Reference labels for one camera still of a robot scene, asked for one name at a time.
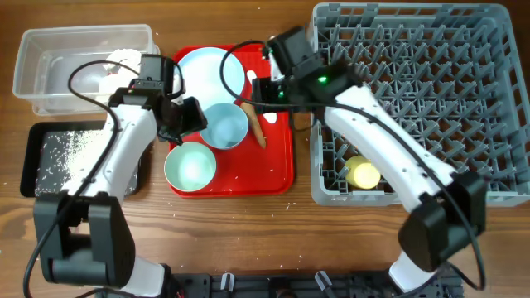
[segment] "green bowl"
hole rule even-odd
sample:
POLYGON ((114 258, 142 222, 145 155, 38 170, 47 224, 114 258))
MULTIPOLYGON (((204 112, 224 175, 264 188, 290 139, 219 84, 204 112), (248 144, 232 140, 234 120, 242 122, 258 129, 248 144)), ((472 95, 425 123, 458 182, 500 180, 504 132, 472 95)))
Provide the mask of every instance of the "green bowl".
POLYGON ((164 175, 174 188, 185 191, 203 189, 214 178, 217 164, 212 151, 197 142, 177 146, 164 163, 164 175))

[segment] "dish rack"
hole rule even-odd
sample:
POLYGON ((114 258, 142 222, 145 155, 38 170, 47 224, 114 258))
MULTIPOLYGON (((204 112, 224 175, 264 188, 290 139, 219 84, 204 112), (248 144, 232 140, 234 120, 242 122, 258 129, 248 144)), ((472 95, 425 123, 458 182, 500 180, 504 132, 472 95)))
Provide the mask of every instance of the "dish rack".
MULTIPOLYGON (((355 63, 389 114, 430 153, 489 179, 488 205, 530 199, 530 103, 504 6, 321 3, 307 38, 328 63, 355 63)), ((384 177, 374 190, 346 182, 344 164, 357 154, 340 134, 313 127, 313 200, 399 204, 384 177)))

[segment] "white plate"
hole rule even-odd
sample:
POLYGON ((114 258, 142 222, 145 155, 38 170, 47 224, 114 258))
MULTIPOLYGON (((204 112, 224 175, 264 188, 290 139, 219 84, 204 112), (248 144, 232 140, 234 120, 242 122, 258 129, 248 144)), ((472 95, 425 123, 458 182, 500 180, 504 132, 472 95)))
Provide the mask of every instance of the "white plate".
MULTIPOLYGON (((219 67, 224 54, 226 50, 205 47, 193 50, 179 61, 185 80, 184 98, 195 97, 203 111, 216 103, 233 103, 235 100, 221 84, 219 67)), ((234 55, 224 63, 224 79, 236 94, 243 92, 245 72, 234 55)))

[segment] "clear plastic bin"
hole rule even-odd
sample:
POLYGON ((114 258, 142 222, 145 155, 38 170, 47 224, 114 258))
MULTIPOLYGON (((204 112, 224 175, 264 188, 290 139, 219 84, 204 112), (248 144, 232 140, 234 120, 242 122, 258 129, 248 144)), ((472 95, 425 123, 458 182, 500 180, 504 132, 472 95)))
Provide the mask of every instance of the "clear plastic bin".
MULTIPOLYGON (((31 29, 24 33, 18 51, 13 94, 33 104, 37 115, 101 112, 68 90, 68 78, 80 65, 105 60, 118 49, 157 54, 148 25, 78 26, 31 29)), ((95 99, 99 80, 107 75, 102 65, 81 70, 73 87, 95 99)))

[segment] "wooden tabletop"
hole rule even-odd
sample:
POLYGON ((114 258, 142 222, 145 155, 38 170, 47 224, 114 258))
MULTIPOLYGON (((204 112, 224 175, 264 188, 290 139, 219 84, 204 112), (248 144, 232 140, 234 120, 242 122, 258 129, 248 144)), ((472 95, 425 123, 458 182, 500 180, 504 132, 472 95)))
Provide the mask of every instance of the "wooden tabletop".
MULTIPOLYGON (((12 94, 12 74, 22 33, 31 28, 145 23, 163 54, 184 46, 265 39, 308 22, 317 1, 99 1, 4 0, 0 4, 0 296, 22 296, 22 274, 36 245, 33 199, 19 183, 30 127, 42 121, 101 118, 39 118, 12 94)), ((524 1, 505 1, 511 13, 527 78, 530 16, 524 1)), ((305 120, 297 120, 303 125, 305 120)), ((296 179, 284 195, 238 199, 180 199, 162 169, 167 144, 152 153, 149 183, 125 200, 123 212, 137 253, 174 272, 236 274, 381 270, 396 260, 397 231, 407 214, 400 206, 329 208, 311 198, 309 132, 295 135, 296 179)), ((488 273, 486 293, 468 296, 530 296, 530 204, 490 208, 488 231, 479 238, 488 273)), ((453 257, 476 279, 469 248, 453 257)), ((88 288, 44 282, 37 264, 35 297, 69 297, 88 288)))

